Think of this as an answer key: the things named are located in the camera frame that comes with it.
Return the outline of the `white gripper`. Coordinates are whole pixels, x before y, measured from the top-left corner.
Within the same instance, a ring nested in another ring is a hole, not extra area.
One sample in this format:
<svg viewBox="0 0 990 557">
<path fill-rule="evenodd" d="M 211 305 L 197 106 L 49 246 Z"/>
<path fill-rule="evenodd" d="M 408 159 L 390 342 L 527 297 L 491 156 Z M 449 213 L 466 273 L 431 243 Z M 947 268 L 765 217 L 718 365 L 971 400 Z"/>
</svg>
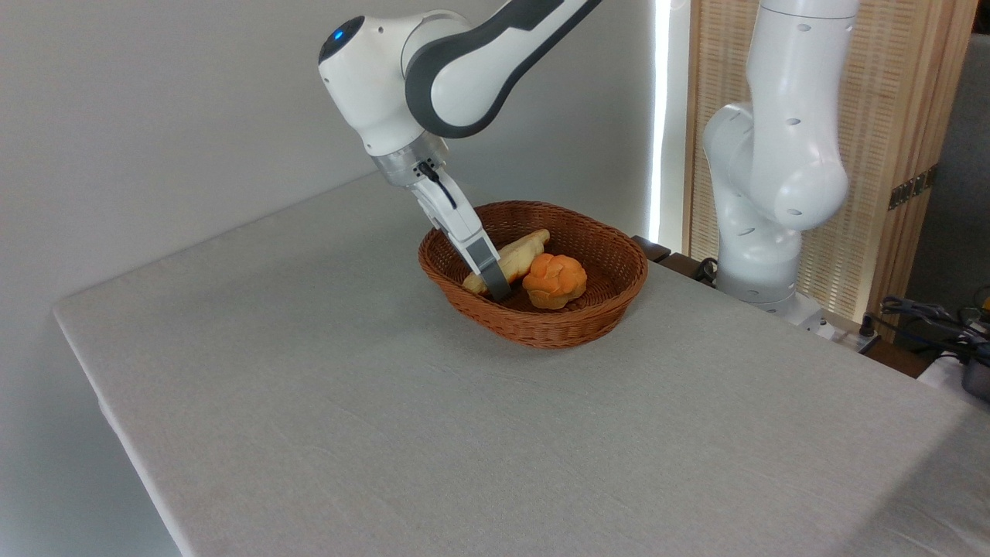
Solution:
<svg viewBox="0 0 990 557">
<path fill-rule="evenodd" d="M 452 238 L 457 254 L 481 279 L 492 299 L 501 301 L 509 296 L 510 285 L 500 268 L 498 251 L 459 184 L 442 166 L 417 166 L 413 173 L 416 181 L 410 190 L 435 228 Z"/>
</svg>

